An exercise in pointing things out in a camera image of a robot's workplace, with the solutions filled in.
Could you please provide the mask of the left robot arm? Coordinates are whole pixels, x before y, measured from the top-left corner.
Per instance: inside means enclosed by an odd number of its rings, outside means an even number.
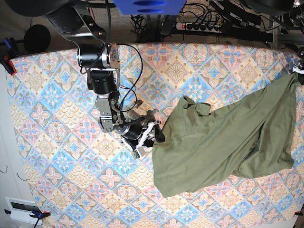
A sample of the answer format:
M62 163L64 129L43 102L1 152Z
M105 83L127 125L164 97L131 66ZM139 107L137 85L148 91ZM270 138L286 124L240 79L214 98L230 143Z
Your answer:
M293 9L289 12L290 21L294 26L299 27L302 34L304 33L304 4L303 0L294 0ZM297 51L299 60L298 65L293 70L299 74L304 74L304 48L301 47Z

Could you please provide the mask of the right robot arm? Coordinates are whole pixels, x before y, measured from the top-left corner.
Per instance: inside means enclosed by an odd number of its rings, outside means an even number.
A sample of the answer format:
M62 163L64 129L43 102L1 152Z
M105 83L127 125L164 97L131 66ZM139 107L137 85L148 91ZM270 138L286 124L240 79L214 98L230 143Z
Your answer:
M110 43L110 32L99 27L90 8L106 9L110 16L112 3L90 3L84 0L8 0L15 13L26 17L45 17L66 40L77 45L77 62L87 75L87 86L97 94L95 106L100 112L99 125L104 133L115 131L136 149L152 147L165 141L159 121L145 117L125 118L119 102L119 64L117 46Z

